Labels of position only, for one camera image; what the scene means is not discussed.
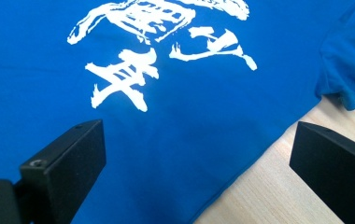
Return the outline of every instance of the blue t-shirt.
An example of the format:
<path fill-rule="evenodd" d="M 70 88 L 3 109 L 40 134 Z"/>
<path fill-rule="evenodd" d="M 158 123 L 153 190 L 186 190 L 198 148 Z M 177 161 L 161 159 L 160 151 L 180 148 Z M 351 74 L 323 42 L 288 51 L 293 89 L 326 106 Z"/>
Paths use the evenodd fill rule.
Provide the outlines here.
<path fill-rule="evenodd" d="M 338 93 L 355 108 L 355 1 L 0 1 L 0 178 L 105 125 L 73 223 L 189 223 Z"/>

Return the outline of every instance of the black bracket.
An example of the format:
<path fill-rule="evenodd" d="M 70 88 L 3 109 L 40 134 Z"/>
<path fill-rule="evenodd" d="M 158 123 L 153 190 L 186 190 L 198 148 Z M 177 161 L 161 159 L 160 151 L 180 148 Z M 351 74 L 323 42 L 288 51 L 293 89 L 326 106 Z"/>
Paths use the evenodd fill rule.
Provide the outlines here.
<path fill-rule="evenodd" d="M 290 167 L 342 221 L 355 224 L 355 142 L 299 122 Z"/>
<path fill-rule="evenodd" d="M 0 224 L 70 223 L 105 165 L 103 122 L 76 125 L 0 179 Z"/>

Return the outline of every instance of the wooden surface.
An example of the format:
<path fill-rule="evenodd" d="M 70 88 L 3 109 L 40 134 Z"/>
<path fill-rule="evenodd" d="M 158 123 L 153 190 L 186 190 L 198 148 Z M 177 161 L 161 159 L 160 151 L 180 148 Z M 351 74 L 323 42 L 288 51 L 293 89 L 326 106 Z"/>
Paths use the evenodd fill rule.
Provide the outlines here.
<path fill-rule="evenodd" d="M 355 111 L 346 111 L 333 98 L 323 98 L 300 120 L 355 141 Z M 342 223 L 289 166 L 296 127 L 293 124 L 195 223 Z"/>

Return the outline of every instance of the white print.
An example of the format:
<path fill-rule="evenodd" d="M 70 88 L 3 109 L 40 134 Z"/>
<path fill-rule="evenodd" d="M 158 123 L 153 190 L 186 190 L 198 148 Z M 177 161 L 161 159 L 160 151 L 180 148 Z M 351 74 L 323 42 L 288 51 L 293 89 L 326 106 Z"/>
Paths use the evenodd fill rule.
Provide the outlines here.
<path fill-rule="evenodd" d="M 187 5 L 196 5 L 198 7 L 215 8 L 225 11 L 231 16 L 237 17 L 241 21 L 245 21 L 249 16 L 248 5 L 241 0 L 178 0 Z"/>
<path fill-rule="evenodd" d="M 177 0 L 174 3 L 164 0 L 126 0 L 123 3 L 107 3 L 90 10 L 86 17 L 79 21 L 70 32 L 67 42 L 77 44 L 86 37 L 100 21 L 108 21 L 122 30 L 136 36 L 140 43 L 151 46 L 153 41 L 161 42 L 171 34 L 189 25 L 196 16 L 194 9 L 181 5 L 207 7 L 226 12 L 232 17 L 245 21 L 249 16 L 249 7 L 243 0 Z M 235 55 L 244 59 L 250 69 L 256 70 L 257 65 L 253 59 L 244 54 L 235 34 L 225 29 L 225 34 L 215 37 L 212 27 L 192 27 L 189 29 L 191 37 L 207 37 L 206 52 L 197 54 L 183 54 L 180 45 L 172 46 L 170 58 L 182 61 L 199 60 L 214 55 Z M 236 45 L 236 49 L 227 50 Z M 111 64 L 107 67 L 88 63 L 85 68 L 111 84 L 99 91 L 94 85 L 92 107 L 96 108 L 112 93 L 124 92 L 134 103 L 137 109 L 146 112 L 148 107 L 143 93 L 133 90 L 132 86 L 145 85 L 143 74 L 158 78 L 158 70 L 151 66 L 156 62 L 157 55 L 154 48 L 146 54 L 137 54 L 124 49 L 119 58 L 123 63 Z"/>
<path fill-rule="evenodd" d="M 172 46 L 172 50 L 169 53 L 170 58 L 176 58 L 187 62 L 191 60 L 202 59 L 213 55 L 230 54 L 244 59 L 251 70 L 254 71 L 257 69 L 257 64 L 253 61 L 253 59 L 250 56 L 244 54 L 244 51 L 242 50 L 240 45 L 238 45 L 236 49 L 233 50 L 221 51 L 222 49 L 225 49 L 227 47 L 230 47 L 238 43 L 238 39 L 236 38 L 235 34 L 232 33 L 231 31 L 225 29 L 225 33 L 219 38 L 212 35 L 214 33 L 212 27 L 192 27 L 189 29 L 189 32 L 192 38 L 196 38 L 197 36 L 207 37 L 208 40 L 207 40 L 206 48 L 208 49 L 208 51 L 203 53 L 197 53 L 197 54 L 183 54 L 181 53 L 179 43 L 177 43 L 175 46 Z"/>
<path fill-rule="evenodd" d="M 100 20 L 106 18 L 123 30 L 137 36 L 139 41 L 150 45 L 148 34 L 162 41 L 177 29 L 189 24 L 195 11 L 163 0 L 130 0 L 126 3 L 108 3 L 91 10 L 73 28 L 67 42 L 76 44 L 84 38 Z"/>
<path fill-rule="evenodd" d="M 134 84 L 138 84 L 139 86 L 146 84 L 143 74 L 154 78 L 159 77 L 157 68 L 150 66 L 157 60 L 157 54 L 154 49 L 150 49 L 145 54 L 138 54 L 125 49 L 119 54 L 119 58 L 124 62 L 111 64 L 107 67 L 97 66 L 93 63 L 88 63 L 85 66 L 85 69 L 111 83 L 101 91 L 98 90 L 97 84 L 95 84 L 93 97 L 91 98 L 92 107 L 96 108 L 99 106 L 110 94 L 122 91 L 129 97 L 137 109 L 146 112 L 148 106 L 143 99 L 143 93 L 133 90 L 132 86 Z"/>

